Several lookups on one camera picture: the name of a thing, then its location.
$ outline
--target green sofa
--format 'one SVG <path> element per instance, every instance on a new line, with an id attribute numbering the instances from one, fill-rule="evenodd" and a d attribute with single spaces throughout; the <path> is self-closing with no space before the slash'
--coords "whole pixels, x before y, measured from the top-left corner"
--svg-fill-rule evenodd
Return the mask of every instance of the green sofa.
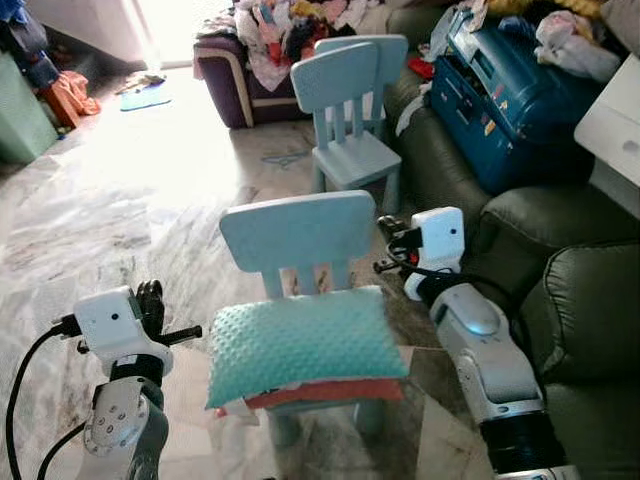
<path id="1" fill-rule="evenodd" d="M 441 7 L 397 10 L 389 33 L 426 41 Z M 640 224 L 591 185 L 534 186 L 492 198 L 444 124 L 420 108 L 395 137 L 422 79 L 408 68 L 385 92 L 388 136 L 420 209 L 465 216 L 463 271 L 519 319 L 567 454 L 584 479 L 640 478 Z"/>

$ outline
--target chair leg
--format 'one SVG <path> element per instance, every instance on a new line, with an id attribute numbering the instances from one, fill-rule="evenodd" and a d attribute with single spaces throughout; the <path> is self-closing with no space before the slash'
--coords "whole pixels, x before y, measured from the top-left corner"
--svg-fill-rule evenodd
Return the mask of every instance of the chair leg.
<path id="1" fill-rule="evenodd" d="M 353 420 L 356 429 L 365 436 L 374 437 L 384 427 L 384 400 L 363 400 L 356 405 Z"/>
<path id="2" fill-rule="evenodd" d="M 387 176 L 382 209 L 385 213 L 390 214 L 398 213 L 398 210 L 400 210 L 400 169 L 391 172 Z"/>
<path id="3" fill-rule="evenodd" d="M 327 191 L 326 179 L 324 172 L 318 168 L 317 165 L 313 165 L 313 185 L 311 186 L 313 193 L 322 193 Z"/>
<path id="4" fill-rule="evenodd" d="M 302 428 L 295 415 L 275 415 L 267 412 L 269 434 L 275 447 L 290 447 L 300 437 Z"/>

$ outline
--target blue mat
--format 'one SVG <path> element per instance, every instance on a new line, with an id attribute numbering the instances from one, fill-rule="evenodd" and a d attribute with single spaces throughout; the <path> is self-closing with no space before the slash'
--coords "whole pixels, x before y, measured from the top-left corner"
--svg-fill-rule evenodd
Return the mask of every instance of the blue mat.
<path id="1" fill-rule="evenodd" d="M 166 83 L 143 88 L 139 92 L 125 92 L 120 95 L 120 98 L 120 111 L 122 112 L 162 105 L 171 101 Z"/>

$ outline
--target purple armchair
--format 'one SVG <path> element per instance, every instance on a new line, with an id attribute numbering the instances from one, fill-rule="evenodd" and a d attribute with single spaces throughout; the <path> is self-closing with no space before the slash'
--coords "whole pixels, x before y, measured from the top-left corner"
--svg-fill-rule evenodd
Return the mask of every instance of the purple armchair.
<path id="1" fill-rule="evenodd" d="M 246 68 L 246 47 L 238 39 L 217 36 L 197 40 L 194 62 L 229 128 L 309 117 L 298 108 L 289 78 L 273 92 L 260 85 Z"/>

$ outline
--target teal cushion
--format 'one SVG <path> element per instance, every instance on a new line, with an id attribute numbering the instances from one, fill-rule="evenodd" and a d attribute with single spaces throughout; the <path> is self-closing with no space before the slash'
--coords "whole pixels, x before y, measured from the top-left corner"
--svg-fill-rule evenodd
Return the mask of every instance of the teal cushion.
<path id="1" fill-rule="evenodd" d="M 408 374 L 379 287 L 224 308 L 210 352 L 207 408 L 295 382 Z"/>

